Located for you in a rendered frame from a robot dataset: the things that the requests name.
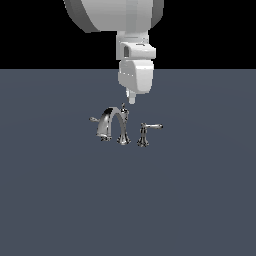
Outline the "chrome arched faucet spout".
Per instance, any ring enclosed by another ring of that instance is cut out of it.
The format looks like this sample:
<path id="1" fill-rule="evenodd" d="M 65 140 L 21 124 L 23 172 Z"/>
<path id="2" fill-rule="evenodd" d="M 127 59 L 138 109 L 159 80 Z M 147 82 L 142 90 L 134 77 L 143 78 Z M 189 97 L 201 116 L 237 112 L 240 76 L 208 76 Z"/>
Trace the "chrome arched faucet spout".
<path id="1" fill-rule="evenodd" d="M 125 104 L 122 104 L 121 108 L 109 107 L 107 108 L 101 118 L 99 119 L 98 128 L 96 135 L 101 138 L 102 141 L 110 141 L 112 139 L 111 135 L 111 125 L 112 119 L 117 117 L 120 124 L 120 136 L 117 142 L 120 145 L 127 145 L 131 142 L 126 132 L 126 124 L 128 121 L 129 111 L 125 108 Z"/>

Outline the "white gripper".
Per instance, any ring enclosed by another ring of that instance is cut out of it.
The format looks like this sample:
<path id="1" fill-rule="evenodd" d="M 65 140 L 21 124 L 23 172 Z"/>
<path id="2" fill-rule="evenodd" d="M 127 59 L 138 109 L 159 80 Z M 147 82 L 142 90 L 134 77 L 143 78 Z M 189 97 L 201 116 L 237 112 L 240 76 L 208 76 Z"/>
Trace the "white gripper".
<path id="1" fill-rule="evenodd" d="M 151 90 L 154 64 L 151 60 L 122 60 L 119 63 L 118 81 L 126 87 L 129 104 L 135 104 L 136 94 Z"/>

